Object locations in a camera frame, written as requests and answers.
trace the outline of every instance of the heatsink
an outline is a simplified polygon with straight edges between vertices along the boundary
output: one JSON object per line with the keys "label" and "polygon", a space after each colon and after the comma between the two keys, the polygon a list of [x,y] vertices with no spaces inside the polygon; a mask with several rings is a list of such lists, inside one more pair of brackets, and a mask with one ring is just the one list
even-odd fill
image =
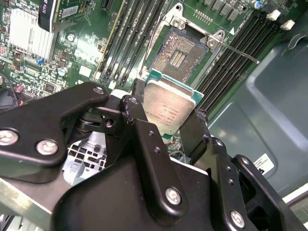
{"label": "heatsink", "polygon": [[10,45],[36,60],[50,61],[57,35],[38,26],[38,17],[20,9],[11,10]]}

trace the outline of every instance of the screw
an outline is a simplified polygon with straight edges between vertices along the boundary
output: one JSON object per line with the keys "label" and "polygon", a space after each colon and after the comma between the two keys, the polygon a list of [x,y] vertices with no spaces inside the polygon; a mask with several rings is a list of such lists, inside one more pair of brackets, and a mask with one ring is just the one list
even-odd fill
{"label": "screw", "polygon": [[216,143],[219,145],[219,146],[223,146],[222,142],[220,140],[216,140]]}
{"label": "screw", "polygon": [[134,104],[138,104],[137,100],[136,100],[135,98],[133,98],[133,97],[131,97],[131,98],[129,99],[129,101],[131,101],[131,102],[134,103]]}
{"label": "screw", "polygon": [[53,155],[58,151],[58,145],[53,141],[43,140],[37,144],[37,151],[42,155]]}
{"label": "screw", "polygon": [[95,87],[93,89],[93,91],[95,91],[96,93],[100,94],[100,95],[103,95],[104,94],[104,91],[102,90],[102,88],[100,87]]}
{"label": "screw", "polygon": [[210,40],[210,41],[208,42],[208,45],[209,45],[210,47],[214,47],[214,46],[215,46],[215,42],[214,42],[213,40]]}
{"label": "screw", "polygon": [[245,227],[245,222],[241,214],[239,214],[237,211],[232,211],[231,212],[231,218],[234,224],[239,227],[239,228],[244,228]]}
{"label": "screw", "polygon": [[181,203],[181,196],[179,192],[173,188],[166,189],[166,198],[173,205],[179,205]]}
{"label": "screw", "polygon": [[18,135],[11,130],[0,130],[0,145],[11,145],[18,141]]}
{"label": "screw", "polygon": [[244,164],[249,164],[249,161],[245,157],[242,157],[242,161],[244,162]]}

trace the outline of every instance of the green circuit board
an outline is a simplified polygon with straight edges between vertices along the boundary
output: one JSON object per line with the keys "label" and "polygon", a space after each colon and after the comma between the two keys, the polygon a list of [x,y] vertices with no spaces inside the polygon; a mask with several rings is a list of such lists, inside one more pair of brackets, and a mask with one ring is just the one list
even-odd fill
{"label": "green circuit board", "polygon": [[[169,12],[176,4],[181,4],[184,18],[211,34],[223,30],[225,32],[224,42],[230,44],[254,9],[246,0],[225,0],[222,6],[215,9],[214,1],[210,6],[204,0],[170,0],[166,1],[165,13]],[[302,7],[305,1],[294,0],[292,4],[290,4],[290,1],[277,0],[275,4],[277,7],[284,8],[291,18],[296,19],[306,9]],[[22,94],[30,98],[49,95],[85,81],[94,81],[110,87],[110,83],[115,79],[111,77],[108,81],[104,81],[103,75],[98,71],[102,61],[106,59],[107,47],[112,43],[113,37],[111,35],[116,33],[116,29],[120,28],[121,19],[124,19],[124,17],[120,17],[120,13],[124,12],[125,15],[129,10],[132,11],[133,7],[129,8],[129,5],[133,0],[111,2],[108,12],[102,9],[102,0],[90,1],[91,4],[87,2],[86,5],[83,3],[83,13],[78,13],[74,17],[75,24],[53,34],[54,44],[51,48],[50,59],[44,60],[29,51],[18,50],[12,43],[13,35],[11,35],[12,32],[22,35],[18,31],[19,28],[11,25],[12,11],[20,9],[26,13],[24,17],[31,15],[37,18],[40,1],[1,0],[0,71],[12,81],[14,86],[23,84],[25,89]],[[134,4],[132,6],[137,6],[138,1],[135,1]],[[223,13],[222,7],[226,4],[229,4],[231,8],[228,9],[228,13]],[[231,18],[232,11],[237,12],[236,17],[232,16]],[[153,28],[149,30],[149,34],[143,41],[133,69],[138,68],[143,61],[143,56],[150,42],[150,35],[154,33]],[[172,26],[165,26],[153,41],[153,47],[150,49],[145,62],[148,69],[151,69],[154,59],[171,28]],[[127,62],[125,60],[125,65],[132,59],[131,54],[128,55]],[[198,60],[192,72],[189,73],[187,85],[196,87],[197,82],[205,77],[204,65],[211,56],[211,52],[205,52],[202,59]],[[131,72],[124,84],[121,84],[120,79],[116,79],[115,85],[111,88],[130,90],[131,83],[136,76],[136,71]]]}

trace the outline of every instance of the ram slot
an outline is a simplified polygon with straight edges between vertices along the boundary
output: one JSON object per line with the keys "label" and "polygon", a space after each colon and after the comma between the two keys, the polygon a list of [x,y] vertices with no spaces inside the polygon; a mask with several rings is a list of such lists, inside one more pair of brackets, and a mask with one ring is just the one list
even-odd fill
{"label": "ram slot", "polygon": [[146,27],[144,28],[144,30],[141,33],[139,33],[140,34],[139,37],[138,37],[139,40],[135,42],[137,47],[135,48],[135,50],[134,50],[134,52],[133,52],[133,54],[130,58],[129,64],[125,68],[125,72],[124,72],[124,74],[121,78],[121,81],[120,81],[120,86],[124,86],[126,84],[126,81],[129,77],[129,74],[130,74],[132,68],[134,67],[134,65],[136,63],[138,55],[140,54],[140,51],[145,44],[147,36],[154,29],[154,27],[157,23],[157,20],[159,18],[160,12],[163,9],[164,4],[165,4],[165,0],[160,0],[159,3],[156,3],[155,6],[152,8],[151,13],[148,14],[150,16],[148,16],[147,22],[145,24]]}
{"label": "ram slot", "polygon": [[132,42],[130,42],[128,44],[128,48],[125,50],[125,53],[124,55],[122,56],[122,59],[121,59],[121,62],[119,63],[117,69],[116,69],[116,72],[115,72],[115,75],[118,77],[121,72],[122,72],[122,69],[127,61],[127,59],[129,58],[129,54],[131,53],[132,51],[132,48],[134,46],[136,46],[136,42],[135,40],[138,39],[138,35],[140,33],[140,31],[142,30],[142,28],[144,26],[148,26],[149,22],[146,20],[148,15],[152,15],[153,14],[153,10],[155,8],[157,8],[157,3],[158,3],[158,0],[154,0],[154,1],[151,1],[151,4],[150,5],[147,5],[147,10],[144,11],[141,19],[138,21],[138,25],[137,25],[137,29],[134,31],[134,34],[132,36]]}
{"label": "ram slot", "polygon": [[110,64],[108,65],[106,72],[105,72],[105,77],[109,78],[116,63],[117,60],[120,56],[120,53],[126,49],[127,43],[129,42],[129,33],[135,29],[135,21],[136,21],[136,16],[143,11],[145,7],[145,2],[142,2],[141,4],[138,4],[138,7],[133,7],[133,13],[131,14],[131,17],[128,17],[125,19],[128,21],[128,23],[125,26],[125,29],[123,28],[122,33],[119,34],[119,37],[121,38],[119,45],[115,48],[115,52],[112,55],[112,60]]}
{"label": "ram slot", "polygon": [[[257,58],[278,32],[279,26],[268,21],[264,14],[254,15],[231,46]],[[211,112],[251,64],[250,60],[225,50],[198,88],[205,95],[198,107]]]}

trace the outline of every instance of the cable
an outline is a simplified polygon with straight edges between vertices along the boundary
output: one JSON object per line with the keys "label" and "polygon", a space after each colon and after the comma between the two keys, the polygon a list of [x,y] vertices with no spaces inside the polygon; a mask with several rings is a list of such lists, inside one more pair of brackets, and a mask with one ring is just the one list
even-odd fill
{"label": "cable", "polygon": [[5,75],[3,75],[3,74],[0,74],[0,77],[4,78],[4,80],[5,80],[5,81],[9,84],[9,86],[10,86],[10,91],[11,91],[11,93],[12,93],[12,95],[13,95],[12,107],[13,107],[13,108],[18,107],[18,106],[19,106],[19,100],[18,100],[17,95],[16,95],[16,93],[15,93],[15,91],[14,91],[14,87],[13,87],[12,83],[11,83],[10,80],[9,80]]}

